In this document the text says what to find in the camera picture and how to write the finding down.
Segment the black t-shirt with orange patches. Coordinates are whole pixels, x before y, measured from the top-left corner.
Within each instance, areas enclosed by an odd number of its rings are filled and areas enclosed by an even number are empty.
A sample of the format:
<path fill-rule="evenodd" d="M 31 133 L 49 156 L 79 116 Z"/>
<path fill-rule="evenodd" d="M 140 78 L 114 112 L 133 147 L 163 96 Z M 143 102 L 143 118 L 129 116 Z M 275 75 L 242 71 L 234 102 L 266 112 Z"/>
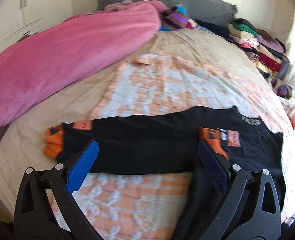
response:
<path fill-rule="evenodd" d="M 232 164 L 250 172 L 271 172 L 279 203 L 284 203 L 282 133 L 273 133 L 262 119 L 244 116 L 236 107 L 196 106 L 165 115 L 63 123 L 47 129 L 44 154 L 65 163 L 94 140 L 99 154 L 92 173 L 192 173 L 188 201 L 172 236 L 192 239 L 204 229 L 222 199 L 197 154 L 203 139 Z"/>

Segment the floral fabric bag with clothes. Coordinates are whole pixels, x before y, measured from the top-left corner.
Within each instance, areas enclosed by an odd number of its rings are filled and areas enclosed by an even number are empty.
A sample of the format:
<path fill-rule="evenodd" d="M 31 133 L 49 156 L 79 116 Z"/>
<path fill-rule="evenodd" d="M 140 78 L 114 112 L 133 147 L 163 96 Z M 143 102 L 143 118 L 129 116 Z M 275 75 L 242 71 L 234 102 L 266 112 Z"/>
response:
<path fill-rule="evenodd" d="M 295 90 L 291 85 L 280 79 L 272 78 L 271 88 L 283 103 L 288 105 L 295 103 Z"/>

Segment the pile of folded clothes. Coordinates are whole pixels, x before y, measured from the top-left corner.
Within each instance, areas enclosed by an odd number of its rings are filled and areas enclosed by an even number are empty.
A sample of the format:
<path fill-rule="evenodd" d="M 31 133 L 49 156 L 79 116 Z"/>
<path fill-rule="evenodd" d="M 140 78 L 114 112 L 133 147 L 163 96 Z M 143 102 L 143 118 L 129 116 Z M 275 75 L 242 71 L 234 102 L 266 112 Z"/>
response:
<path fill-rule="evenodd" d="M 269 33 L 254 27 L 244 18 L 236 18 L 227 25 L 234 43 L 242 49 L 264 75 L 283 79 L 290 66 L 285 45 Z"/>

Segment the orange white floral bedspread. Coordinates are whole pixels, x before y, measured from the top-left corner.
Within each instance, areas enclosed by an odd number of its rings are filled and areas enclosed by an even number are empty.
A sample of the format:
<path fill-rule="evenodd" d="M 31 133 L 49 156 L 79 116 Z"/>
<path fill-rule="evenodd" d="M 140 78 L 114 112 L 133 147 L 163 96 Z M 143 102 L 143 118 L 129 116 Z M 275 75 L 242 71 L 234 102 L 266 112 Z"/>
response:
<path fill-rule="evenodd" d="M 290 125 L 285 111 L 265 81 L 244 79 L 207 64 L 156 52 L 117 68 L 115 79 L 87 121 L 157 116 L 196 106 L 236 107 L 240 114 L 260 118 L 273 133 L 282 133 L 281 159 Z M 192 173 L 92 173 L 75 197 L 105 239 L 173 239 L 188 201 Z"/>

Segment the pink fleece blanket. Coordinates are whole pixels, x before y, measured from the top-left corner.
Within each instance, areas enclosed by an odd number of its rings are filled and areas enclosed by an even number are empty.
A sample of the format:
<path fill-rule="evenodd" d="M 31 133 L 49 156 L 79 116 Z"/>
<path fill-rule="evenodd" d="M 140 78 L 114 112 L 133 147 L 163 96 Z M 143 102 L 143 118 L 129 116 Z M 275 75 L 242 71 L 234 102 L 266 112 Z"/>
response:
<path fill-rule="evenodd" d="M 76 15 L 0 53 L 0 128 L 72 83 L 114 64 L 160 29 L 161 1 Z"/>

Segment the dark navy garment by headboard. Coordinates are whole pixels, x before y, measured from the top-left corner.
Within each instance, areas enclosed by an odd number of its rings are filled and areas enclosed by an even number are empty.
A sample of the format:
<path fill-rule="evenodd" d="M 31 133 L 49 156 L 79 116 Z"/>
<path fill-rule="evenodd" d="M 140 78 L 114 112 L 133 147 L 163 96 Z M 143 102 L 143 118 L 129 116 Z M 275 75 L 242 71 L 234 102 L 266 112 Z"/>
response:
<path fill-rule="evenodd" d="M 202 22 L 201 20 L 198 20 L 198 19 L 194 19 L 194 21 L 197 24 L 196 29 L 215 34 L 217 36 L 223 37 L 226 41 L 230 43 L 234 43 L 234 39 L 230 35 L 227 27 L 222 27 L 213 23 Z"/>

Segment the striped colourful cushion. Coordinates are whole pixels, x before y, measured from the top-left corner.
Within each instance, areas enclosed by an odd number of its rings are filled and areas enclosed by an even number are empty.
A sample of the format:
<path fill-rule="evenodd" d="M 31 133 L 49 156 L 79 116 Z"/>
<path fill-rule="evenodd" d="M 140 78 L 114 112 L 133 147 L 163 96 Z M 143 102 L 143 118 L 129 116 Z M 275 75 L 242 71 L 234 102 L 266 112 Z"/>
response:
<path fill-rule="evenodd" d="M 175 5 L 160 13 L 161 27 L 159 31 L 177 31 L 180 29 L 194 29 L 197 23 L 188 18 L 187 11 L 182 5 Z"/>

